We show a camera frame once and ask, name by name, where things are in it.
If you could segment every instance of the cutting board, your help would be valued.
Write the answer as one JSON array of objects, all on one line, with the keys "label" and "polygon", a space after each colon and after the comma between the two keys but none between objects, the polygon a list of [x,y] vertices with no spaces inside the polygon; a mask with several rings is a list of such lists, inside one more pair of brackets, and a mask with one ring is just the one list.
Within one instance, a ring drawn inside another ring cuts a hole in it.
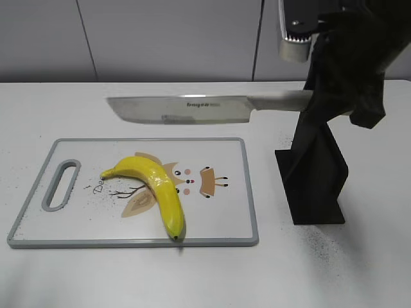
[{"label": "cutting board", "polygon": [[[159,206],[143,182],[100,179],[102,171],[134,155],[163,165],[173,179],[186,220],[181,242],[168,237]],[[247,154],[239,138],[59,139],[8,236],[12,248],[257,242]]]}]

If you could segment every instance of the black stand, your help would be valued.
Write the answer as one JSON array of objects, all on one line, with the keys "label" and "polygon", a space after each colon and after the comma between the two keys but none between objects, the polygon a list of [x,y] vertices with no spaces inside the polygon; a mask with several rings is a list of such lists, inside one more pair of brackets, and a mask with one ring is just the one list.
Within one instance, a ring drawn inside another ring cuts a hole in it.
[{"label": "black stand", "polygon": [[385,116],[385,70],[411,42],[411,1],[319,1],[301,11],[305,5],[287,0],[284,12],[291,38],[320,33],[304,87],[313,96],[291,149],[275,155],[296,225],[344,223],[337,198],[348,168],[327,122],[350,111],[353,124],[373,128]]},{"label": "black stand", "polygon": [[295,225],[344,223],[337,197],[348,167],[327,124],[296,166],[292,150],[275,151]]}]

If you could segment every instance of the knife blade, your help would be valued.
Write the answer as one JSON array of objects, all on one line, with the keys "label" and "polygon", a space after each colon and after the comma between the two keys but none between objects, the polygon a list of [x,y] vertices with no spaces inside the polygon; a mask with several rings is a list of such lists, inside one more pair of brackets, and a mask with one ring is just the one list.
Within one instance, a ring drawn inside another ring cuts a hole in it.
[{"label": "knife blade", "polygon": [[302,111],[312,91],[295,90],[269,96],[147,96],[108,98],[123,120],[144,124],[246,123],[255,110]]}]

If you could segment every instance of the cartoon illustration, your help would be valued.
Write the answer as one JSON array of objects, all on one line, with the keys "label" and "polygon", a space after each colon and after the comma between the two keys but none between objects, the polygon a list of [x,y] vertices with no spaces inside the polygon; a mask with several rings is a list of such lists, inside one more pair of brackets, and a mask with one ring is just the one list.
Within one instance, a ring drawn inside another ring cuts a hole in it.
[{"label": "cartoon illustration", "polygon": [[[178,185],[181,185],[181,184],[191,185],[195,183],[193,179],[187,179],[187,180],[181,179],[182,172],[178,169],[174,170],[178,162],[170,162],[167,164],[163,164],[157,157],[147,154],[147,153],[136,152],[134,155],[149,158],[152,161],[162,165],[163,168],[166,170],[167,175],[173,180],[174,184],[176,185],[177,193],[180,193],[180,189],[177,187]],[[191,174],[191,170],[185,169],[184,174],[186,176],[189,176]],[[221,177],[216,178],[214,175],[214,169],[208,166],[203,168],[203,170],[200,171],[200,177],[201,177],[201,188],[199,192],[202,196],[206,198],[210,198],[210,196],[214,196],[216,186],[227,187],[229,185],[229,184],[216,183],[217,180],[228,180],[228,177],[221,176]],[[145,185],[142,185],[139,187],[129,187],[129,189],[131,189],[130,192],[114,191],[112,194],[110,194],[112,196],[117,196],[117,198],[119,199],[125,199],[125,198],[130,198],[137,191],[144,189],[143,191],[135,195],[127,203],[127,206],[124,209],[123,213],[121,214],[121,217],[125,218],[125,217],[138,215],[140,213],[143,213],[151,209],[156,204],[157,201],[153,193]],[[184,195],[189,195],[190,192],[191,191],[189,188],[185,188],[182,191]]]},{"label": "cartoon illustration", "polygon": [[206,198],[210,198],[210,196],[214,196],[216,191],[216,186],[227,187],[229,184],[217,184],[216,180],[228,180],[226,176],[221,176],[216,178],[214,175],[214,169],[210,167],[205,167],[203,170],[200,171],[201,175],[201,188],[200,194],[205,196]]}]

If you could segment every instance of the banana tip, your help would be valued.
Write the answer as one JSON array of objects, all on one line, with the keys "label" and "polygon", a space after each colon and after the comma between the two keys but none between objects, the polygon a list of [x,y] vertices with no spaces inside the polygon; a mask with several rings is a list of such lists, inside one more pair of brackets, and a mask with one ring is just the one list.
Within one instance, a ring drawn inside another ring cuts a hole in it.
[{"label": "banana tip", "polygon": [[107,178],[112,177],[113,175],[114,175],[113,169],[109,169],[109,170],[106,170],[106,171],[102,172],[102,173],[100,174],[100,178],[101,178],[102,180],[105,180],[105,179],[107,179]]}]

